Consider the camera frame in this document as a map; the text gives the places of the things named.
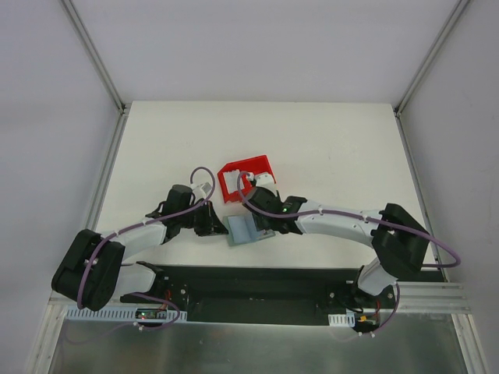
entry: white wall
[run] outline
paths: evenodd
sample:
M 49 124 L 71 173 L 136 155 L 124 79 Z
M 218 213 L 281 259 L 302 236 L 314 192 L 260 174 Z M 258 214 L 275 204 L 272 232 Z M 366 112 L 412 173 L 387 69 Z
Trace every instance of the white wall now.
M 133 100 L 397 104 L 456 0 L 75 0 Z
M 472 3 L 402 117 L 436 234 L 499 371 L 499 2 Z
M 2 373 L 25 371 L 116 119 L 58 2 L 0 2 Z

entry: metal frame edge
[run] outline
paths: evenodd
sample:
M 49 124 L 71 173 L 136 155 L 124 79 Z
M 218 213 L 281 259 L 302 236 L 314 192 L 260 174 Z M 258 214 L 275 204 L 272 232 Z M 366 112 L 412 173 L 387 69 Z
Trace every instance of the metal frame edge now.
M 118 90 L 116 89 L 116 85 L 113 83 L 111 76 L 109 75 L 108 70 L 106 69 L 99 52 L 95 48 L 95 44 L 90 37 L 83 20 L 78 13 L 75 5 L 73 4 L 73 0 L 59 0 L 59 3 L 64 10 L 64 13 L 68 16 L 69 21 L 73 25 L 75 33 L 77 37 L 80 39 L 81 44 L 83 45 L 83 49 L 87 53 L 92 65 L 95 68 L 96 73 L 99 75 L 99 78 L 104 84 L 105 89 L 107 90 L 109 96 L 115 103 L 115 106 L 118 108 L 120 112 L 122 112 L 125 108 L 125 104 L 119 95 Z
M 430 216 L 428 214 L 428 209 L 426 208 L 426 203 L 425 203 L 425 200 L 423 198 L 423 190 L 421 189 L 421 181 L 419 178 L 419 173 L 417 171 L 416 163 L 414 162 L 414 156 L 412 155 L 411 147 L 409 145 L 409 141 L 407 140 L 407 136 L 405 135 L 404 126 L 402 124 L 402 120 L 401 120 L 400 116 L 397 116 L 395 114 L 395 121 L 397 122 L 398 132 L 400 133 L 400 138 L 402 140 L 402 146 L 404 147 L 405 158 L 407 159 L 407 163 L 409 164 L 409 171 L 410 171 L 411 176 L 412 176 L 412 183 L 416 189 L 416 196 L 417 196 L 417 199 L 419 202 L 419 208 L 423 212 L 424 224 L 425 224 L 428 232 L 434 236 L 434 230 L 433 230 L 431 222 L 430 222 Z M 431 244 L 431 248 L 432 248 L 433 253 L 434 253 L 435 260 L 438 261 L 439 263 L 441 263 L 440 251 L 438 250 L 438 248 L 436 247 L 436 245 L 434 243 L 430 243 L 430 244 Z M 444 278 L 447 281 L 449 281 L 447 270 L 443 269 L 442 272 L 444 274 Z
M 123 113 L 119 115 L 118 121 L 112 137 L 106 147 L 104 162 L 102 163 L 97 185 L 94 188 L 92 195 L 90 209 L 85 220 L 84 227 L 94 230 L 97 227 L 97 222 L 101 214 L 102 204 L 106 191 L 108 189 L 109 180 L 111 179 L 112 168 L 115 165 L 116 156 L 118 155 L 119 145 L 122 141 L 123 133 L 125 132 L 126 121 L 129 115 L 129 106 L 125 107 Z
M 50 370 L 67 306 L 47 305 L 41 328 L 27 363 L 29 374 L 46 374 Z
M 437 56 L 440 54 L 442 47 L 448 41 L 448 38 L 451 36 L 452 31 L 457 26 L 459 20 L 464 15 L 465 11 L 472 3 L 473 0 L 458 0 L 454 5 L 454 8 L 451 10 L 451 13 L 445 20 L 444 25 L 440 29 L 435 38 L 434 42 L 431 44 L 430 49 L 426 53 L 423 61 L 419 65 L 416 70 L 416 74 L 411 80 L 411 83 L 405 90 L 402 95 L 402 99 L 399 101 L 398 105 L 395 107 L 395 114 L 400 116 L 400 114 L 404 111 L 407 104 L 412 99 L 412 96 L 416 92 L 417 88 L 425 78 L 426 74 L 430 71 L 431 66 L 435 62 Z
M 490 370 L 476 332 L 473 316 L 453 314 L 455 332 L 469 374 L 489 374 Z

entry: white table surface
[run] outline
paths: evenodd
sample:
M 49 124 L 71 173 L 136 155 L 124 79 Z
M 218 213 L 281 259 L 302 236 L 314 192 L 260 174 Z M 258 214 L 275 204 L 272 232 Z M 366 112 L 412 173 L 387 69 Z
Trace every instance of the white table surface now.
M 388 104 L 134 101 L 116 157 L 98 231 L 142 219 L 196 166 L 215 174 L 228 162 L 266 154 L 281 196 L 331 206 L 402 205 L 423 223 L 408 162 Z M 197 182 L 209 181 L 202 171 Z M 244 213 L 214 197 L 218 216 Z M 364 245 L 326 235 L 278 235 L 228 247 L 225 236 L 182 230 L 130 260 L 201 266 L 359 268 L 375 257 Z M 433 262 L 429 248 L 426 262 Z

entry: cable connector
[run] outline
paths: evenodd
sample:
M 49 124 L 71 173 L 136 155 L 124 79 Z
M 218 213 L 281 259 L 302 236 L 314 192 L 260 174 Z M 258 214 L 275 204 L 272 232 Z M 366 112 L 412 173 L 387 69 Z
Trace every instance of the cable connector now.
M 270 192 L 274 194 L 274 196 L 278 195 L 277 186 L 275 185 L 275 180 L 272 174 L 270 173 L 261 173 L 254 177 L 255 186 L 263 187 L 264 189 L 268 189 Z
M 211 184 L 209 182 L 201 183 L 200 185 L 195 185 L 194 183 L 190 185 L 193 190 L 193 194 L 197 199 L 206 199 L 211 191 Z

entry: red object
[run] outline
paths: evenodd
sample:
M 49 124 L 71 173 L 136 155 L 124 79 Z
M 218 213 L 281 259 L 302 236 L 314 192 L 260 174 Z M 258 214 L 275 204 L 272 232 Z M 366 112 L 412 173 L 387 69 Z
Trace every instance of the red object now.
M 236 201 L 242 201 L 241 196 L 239 196 L 239 192 L 236 190 L 229 193 L 227 184 L 225 183 L 224 173 L 235 170 L 239 170 L 239 172 L 248 171 L 255 175 L 269 173 L 272 175 L 272 177 L 274 177 L 275 180 L 275 175 L 272 172 L 271 165 L 269 164 L 266 155 L 252 157 L 241 161 L 229 162 L 217 173 L 218 181 L 220 182 L 221 186 L 221 193 L 224 196 L 224 202 L 226 203 L 229 201 L 233 203 Z M 251 190 L 252 186 L 245 177 L 242 177 L 242 184 L 242 193 L 246 195 Z

